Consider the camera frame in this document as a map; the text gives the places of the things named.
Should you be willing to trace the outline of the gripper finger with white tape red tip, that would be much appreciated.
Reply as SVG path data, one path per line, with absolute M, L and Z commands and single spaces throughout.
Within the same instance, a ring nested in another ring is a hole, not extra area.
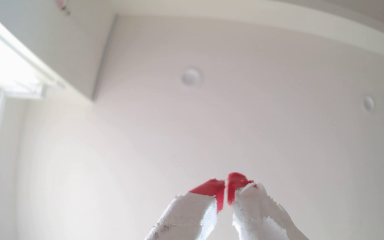
M 176 196 L 146 240 L 206 240 L 223 208 L 225 181 L 212 178 Z
M 227 177 L 227 202 L 240 240 L 308 240 L 264 186 L 241 173 Z

